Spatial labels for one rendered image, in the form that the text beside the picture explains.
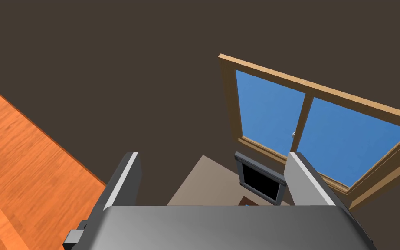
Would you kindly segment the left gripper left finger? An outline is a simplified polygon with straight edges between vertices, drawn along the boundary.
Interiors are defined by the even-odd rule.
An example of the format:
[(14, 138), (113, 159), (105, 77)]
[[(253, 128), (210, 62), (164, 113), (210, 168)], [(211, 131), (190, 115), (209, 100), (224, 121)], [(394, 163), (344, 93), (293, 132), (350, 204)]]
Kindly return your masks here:
[(103, 210), (112, 206), (136, 206), (140, 183), (140, 156), (137, 151), (131, 151), (123, 157), (108, 182), (108, 197)]

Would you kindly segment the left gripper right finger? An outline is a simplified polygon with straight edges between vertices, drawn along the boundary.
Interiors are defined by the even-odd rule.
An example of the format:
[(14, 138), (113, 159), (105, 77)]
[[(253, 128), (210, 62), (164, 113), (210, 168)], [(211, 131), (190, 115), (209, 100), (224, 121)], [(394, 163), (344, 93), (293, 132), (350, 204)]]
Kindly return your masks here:
[(284, 177), (296, 206), (334, 206), (335, 203), (296, 153), (287, 156)]

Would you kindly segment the grey framed black monitor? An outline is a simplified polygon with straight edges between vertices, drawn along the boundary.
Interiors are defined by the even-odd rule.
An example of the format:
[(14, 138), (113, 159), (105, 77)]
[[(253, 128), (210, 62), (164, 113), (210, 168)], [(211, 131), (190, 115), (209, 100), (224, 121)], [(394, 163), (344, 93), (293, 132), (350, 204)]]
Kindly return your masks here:
[(238, 151), (234, 158), (240, 185), (274, 206), (280, 206), (287, 187), (284, 176)]

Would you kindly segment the wooden framed window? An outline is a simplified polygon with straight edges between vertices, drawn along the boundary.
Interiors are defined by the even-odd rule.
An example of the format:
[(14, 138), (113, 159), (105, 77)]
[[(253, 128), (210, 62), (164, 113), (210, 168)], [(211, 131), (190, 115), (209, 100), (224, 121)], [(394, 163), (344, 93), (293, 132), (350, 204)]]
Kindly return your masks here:
[(233, 139), (285, 164), (302, 153), (361, 209), (400, 185), (400, 110), (220, 54)]

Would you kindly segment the beige desk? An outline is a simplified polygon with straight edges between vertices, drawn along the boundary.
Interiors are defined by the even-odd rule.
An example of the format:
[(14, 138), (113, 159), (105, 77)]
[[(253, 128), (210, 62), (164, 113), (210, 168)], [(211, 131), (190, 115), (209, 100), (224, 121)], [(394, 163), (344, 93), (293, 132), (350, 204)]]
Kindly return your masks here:
[(237, 206), (246, 197), (258, 206), (271, 203), (245, 189), (239, 176), (202, 156), (168, 202), (169, 206)]

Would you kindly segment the orange wooden door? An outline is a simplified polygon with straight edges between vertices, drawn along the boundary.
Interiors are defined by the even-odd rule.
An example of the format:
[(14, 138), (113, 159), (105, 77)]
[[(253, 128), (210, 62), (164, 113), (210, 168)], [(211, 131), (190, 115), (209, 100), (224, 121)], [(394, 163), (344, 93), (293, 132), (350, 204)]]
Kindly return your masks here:
[(64, 250), (104, 188), (0, 95), (0, 250)]

